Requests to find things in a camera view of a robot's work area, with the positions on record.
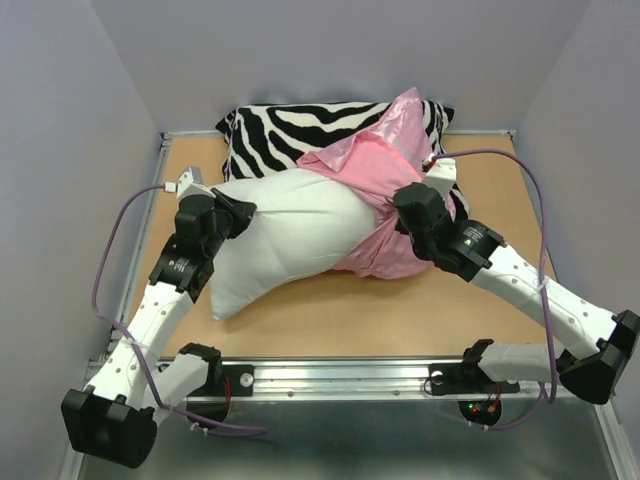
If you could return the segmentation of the pink pillowcase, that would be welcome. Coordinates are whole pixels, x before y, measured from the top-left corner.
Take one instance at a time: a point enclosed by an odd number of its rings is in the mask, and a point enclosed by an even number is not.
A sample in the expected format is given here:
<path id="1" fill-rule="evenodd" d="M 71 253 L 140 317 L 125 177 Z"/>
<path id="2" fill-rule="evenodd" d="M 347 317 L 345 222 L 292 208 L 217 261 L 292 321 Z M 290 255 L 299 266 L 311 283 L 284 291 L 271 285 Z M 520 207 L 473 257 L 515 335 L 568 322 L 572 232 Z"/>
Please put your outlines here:
<path id="1" fill-rule="evenodd" d="M 422 162 L 432 153 L 422 100 L 411 88 L 372 125 L 297 161 L 300 168 L 348 187 L 373 208 L 373 232 L 334 266 L 336 270 L 395 280 L 433 268 L 414 255 L 409 237 L 396 230 L 399 216 L 392 206 L 398 189 L 423 179 Z"/>

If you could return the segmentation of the white pillow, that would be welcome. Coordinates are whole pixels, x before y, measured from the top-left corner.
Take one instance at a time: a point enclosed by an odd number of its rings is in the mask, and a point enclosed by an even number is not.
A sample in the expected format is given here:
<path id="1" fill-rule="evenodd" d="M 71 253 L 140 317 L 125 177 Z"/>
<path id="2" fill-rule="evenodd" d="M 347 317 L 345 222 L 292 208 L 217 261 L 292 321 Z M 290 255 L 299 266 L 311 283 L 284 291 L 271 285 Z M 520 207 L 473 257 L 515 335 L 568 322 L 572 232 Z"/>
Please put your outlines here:
<path id="1" fill-rule="evenodd" d="M 301 168 L 216 189 L 257 206 L 248 228 L 214 259 L 209 288 L 218 321 L 281 285 L 333 269 L 375 228 L 373 208 L 351 189 Z"/>

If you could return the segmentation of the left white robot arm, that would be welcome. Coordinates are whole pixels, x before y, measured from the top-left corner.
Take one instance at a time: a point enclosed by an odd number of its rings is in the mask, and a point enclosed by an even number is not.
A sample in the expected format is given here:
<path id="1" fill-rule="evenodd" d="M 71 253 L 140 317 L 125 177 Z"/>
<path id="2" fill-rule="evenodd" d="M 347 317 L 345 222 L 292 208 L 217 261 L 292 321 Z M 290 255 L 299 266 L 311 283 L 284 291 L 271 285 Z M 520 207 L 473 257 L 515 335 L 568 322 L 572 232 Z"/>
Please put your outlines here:
<path id="1" fill-rule="evenodd" d="M 165 370 L 152 371 L 208 284 L 221 246 L 243 233 L 256 211 L 255 204 L 217 189 L 180 198 L 175 231 L 149 275 L 134 317 L 127 325 L 113 324 L 121 337 L 108 360 L 83 389 L 69 390 L 62 400 L 75 451 L 135 469 L 148 457 L 159 426 L 171 414 L 186 417 L 206 435 L 266 434 L 264 427 L 209 419 L 181 407 L 195 390 L 210 394 L 229 385 L 219 350 L 189 343 Z"/>

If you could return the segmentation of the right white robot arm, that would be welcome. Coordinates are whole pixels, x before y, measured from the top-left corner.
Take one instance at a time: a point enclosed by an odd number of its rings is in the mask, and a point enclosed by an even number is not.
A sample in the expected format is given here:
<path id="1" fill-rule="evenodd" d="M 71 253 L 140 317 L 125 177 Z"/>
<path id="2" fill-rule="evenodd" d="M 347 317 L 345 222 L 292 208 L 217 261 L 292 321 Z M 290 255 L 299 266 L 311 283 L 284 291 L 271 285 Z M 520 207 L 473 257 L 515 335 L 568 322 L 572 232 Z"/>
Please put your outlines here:
<path id="1" fill-rule="evenodd" d="M 533 267 L 485 224 L 452 220 L 431 187 L 405 186 L 392 205 L 416 257 L 506 301 L 547 336 L 542 344 L 479 340 L 443 371 L 443 385 L 479 391 L 506 381 L 557 382 L 591 404 L 609 401 L 637 345 L 637 314 L 588 302 Z"/>

